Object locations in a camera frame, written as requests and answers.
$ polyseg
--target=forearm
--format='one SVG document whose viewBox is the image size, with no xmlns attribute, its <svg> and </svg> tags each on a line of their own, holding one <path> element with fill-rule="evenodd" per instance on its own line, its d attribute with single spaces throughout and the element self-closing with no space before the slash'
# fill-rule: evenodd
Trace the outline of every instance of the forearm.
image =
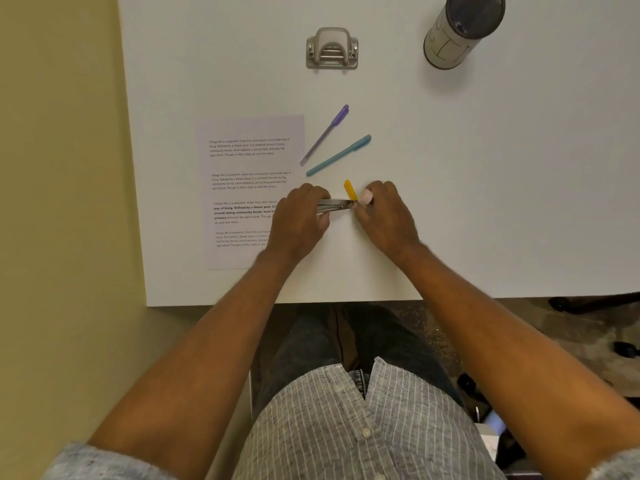
<svg viewBox="0 0 640 480">
<path fill-rule="evenodd" d="M 640 445 L 640 415 L 555 342 L 426 247 L 399 263 L 465 368 L 548 478 L 581 479 Z"/>
<path fill-rule="evenodd" d="M 294 265 L 268 252 L 133 386 L 94 446 L 204 478 L 233 414 L 269 313 Z"/>
</svg>

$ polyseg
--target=jeans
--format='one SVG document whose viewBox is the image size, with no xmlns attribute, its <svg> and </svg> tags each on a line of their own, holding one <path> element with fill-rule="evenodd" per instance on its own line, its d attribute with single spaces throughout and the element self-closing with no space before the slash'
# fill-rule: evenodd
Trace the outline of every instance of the jeans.
<svg viewBox="0 0 640 480">
<path fill-rule="evenodd" d="M 330 304 L 300 305 L 298 318 L 271 363 L 256 399 L 253 417 L 295 379 L 325 365 L 340 363 L 329 331 Z M 344 305 L 347 322 L 356 336 L 360 368 L 370 374 L 376 357 L 409 371 L 441 389 L 464 407 L 458 390 L 436 352 L 400 323 L 387 308 L 366 303 Z"/>
</svg>

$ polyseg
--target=travel mug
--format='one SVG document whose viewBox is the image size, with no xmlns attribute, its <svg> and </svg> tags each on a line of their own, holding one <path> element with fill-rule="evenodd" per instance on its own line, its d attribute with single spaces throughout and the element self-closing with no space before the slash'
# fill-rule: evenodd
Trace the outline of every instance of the travel mug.
<svg viewBox="0 0 640 480">
<path fill-rule="evenodd" d="M 503 17 L 504 0 L 447 0 L 424 39 L 424 56 L 438 69 L 453 69 Z"/>
</svg>

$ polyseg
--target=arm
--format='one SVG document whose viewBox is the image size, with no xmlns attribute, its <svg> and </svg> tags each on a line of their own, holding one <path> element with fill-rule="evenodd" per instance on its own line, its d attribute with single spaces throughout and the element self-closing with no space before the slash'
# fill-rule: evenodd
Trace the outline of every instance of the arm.
<svg viewBox="0 0 640 480">
<path fill-rule="evenodd" d="M 465 368 L 548 479 L 580 480 L 640 446 L 640 413 L 555 342 L 445 266 L 418 239 L 391 182 L 356 217 L 411 280 Z"/>
<path fill-rule="evenodd" d="M 266 249 L 108 414 L 89 443 L 200 480 L 216 455 L 278 293 L 329 227 L 326 190 L 302 185 L 273 215 Z"/>
</svg>

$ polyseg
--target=person's left hand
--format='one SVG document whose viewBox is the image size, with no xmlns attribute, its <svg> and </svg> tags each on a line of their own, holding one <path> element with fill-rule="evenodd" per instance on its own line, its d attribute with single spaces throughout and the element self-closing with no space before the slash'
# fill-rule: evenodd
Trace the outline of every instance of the person's left hand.
<svg viewBox="0 0 640 480">
<path fill-rule="evenodd" d="M 297 265 L 308 255 L 329 227 L 329 213 L 317 215 L 320 199 L 331 198 L 322 187 L 303 184 L 278 202 L 266 251 Z"/>
</svg>

